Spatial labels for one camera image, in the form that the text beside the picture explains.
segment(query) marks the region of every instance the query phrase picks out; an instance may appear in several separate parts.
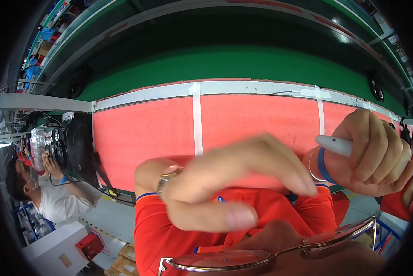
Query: wristwatch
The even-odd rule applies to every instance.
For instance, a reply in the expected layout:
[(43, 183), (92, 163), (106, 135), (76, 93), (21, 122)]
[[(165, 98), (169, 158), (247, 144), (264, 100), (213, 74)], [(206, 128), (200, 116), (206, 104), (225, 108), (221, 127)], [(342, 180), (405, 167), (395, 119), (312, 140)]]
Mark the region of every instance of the wristwatch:
[(162, 199), (162, 189), (163, 189), (165, 183), (167, 183), (168, 180), (174, 178), (176, 175), (180, 174), (182, 172), (182, 170), (183, 170), (182, 168), (178, 168), (170, 174), (162, 174), (160, 176), (159, 184), (157, 185), (157, 188), (156, 188), (156, 193), (159, 196), (160, 200), (163, 201), (163, 199)]

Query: label sticker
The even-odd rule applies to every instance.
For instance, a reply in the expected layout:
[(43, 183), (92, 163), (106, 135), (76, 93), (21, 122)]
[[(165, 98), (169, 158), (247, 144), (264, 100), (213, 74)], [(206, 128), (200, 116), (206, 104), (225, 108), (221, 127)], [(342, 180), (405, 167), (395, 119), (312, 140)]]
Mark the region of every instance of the label sticker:
[(126, 264), (124, 268), (125, 268), (126, 270), (130, 271), (130, 272), (133, 272), (133, 271), (134, 271), (134, 268), (133, 268), (131, 265), (129, 265), (129, 264)]
[(69, 268), (73, 264), (72, 262), (70, 262), (70, 259), (65, 254), (59, 256), (59, 259), (66, 266), (66, 268)]

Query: silver bracelet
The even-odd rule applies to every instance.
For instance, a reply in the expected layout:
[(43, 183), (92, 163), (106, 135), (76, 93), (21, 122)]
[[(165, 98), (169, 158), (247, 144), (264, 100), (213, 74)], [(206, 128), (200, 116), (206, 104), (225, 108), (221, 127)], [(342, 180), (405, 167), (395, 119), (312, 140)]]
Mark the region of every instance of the silver bracelet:
[(314, 149), (312, 150), (311, 155), (309, 156), (309, 162), (308, 162), (309, 172), (311, 173), (311, 176), (312, 176), (312, 178), (313, 178), (315, 181), (317, 181), (317, 182), (327, 182), (327, 180), (319, 179), (318, 177), (316, 177), (316, 176), (312, 173), (312, 170), (311, 170), (311, 157), (312, 157), (312, 154), (314, 153), (315, 149), (316, 149), (316, 148), (314, 148)]

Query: pen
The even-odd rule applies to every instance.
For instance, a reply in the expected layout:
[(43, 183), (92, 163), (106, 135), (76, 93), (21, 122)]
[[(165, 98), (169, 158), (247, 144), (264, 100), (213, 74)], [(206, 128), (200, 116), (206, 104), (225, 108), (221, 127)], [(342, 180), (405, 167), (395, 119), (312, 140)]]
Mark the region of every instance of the pen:
[(349, 140), (333, 136), (318, 135), (315, 138), (315, 141), (326, 150), (335, 152), (341, 156), (350, 157), (350, 154), (352, 153), (353, 142)]

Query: cardboard box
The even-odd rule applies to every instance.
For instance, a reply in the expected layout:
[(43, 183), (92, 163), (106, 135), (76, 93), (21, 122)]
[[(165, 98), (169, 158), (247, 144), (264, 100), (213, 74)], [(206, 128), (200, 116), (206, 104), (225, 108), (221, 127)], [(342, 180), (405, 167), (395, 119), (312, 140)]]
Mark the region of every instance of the cardboard box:
[(41, 43), (41, 47), (39, 48), (38, 54), (41, 55), (41, 56), (46, 56), (48, 54), (48, 51), (50, 51), (52, 46), (53, 46), (53, 44), (51, 44), (47, 41), (43, 41)]
[(110, 268), (108, 270), (104, 270), (104, 275), (105, 276), (119, 276), (121, 272), (114, 269), (114, 268)]
[(123, 256), (119, 256), (111, 267), (121, 272), (121, 276), (139, 276), (136, 262)]
[(126, 257), (127, 259), (130, 259), (132, 261), (136, 262), (136, 255), (134, 253), (134, 246), (132, 245), (124, 245), (121, 250), (118, 252), (119, 256)]

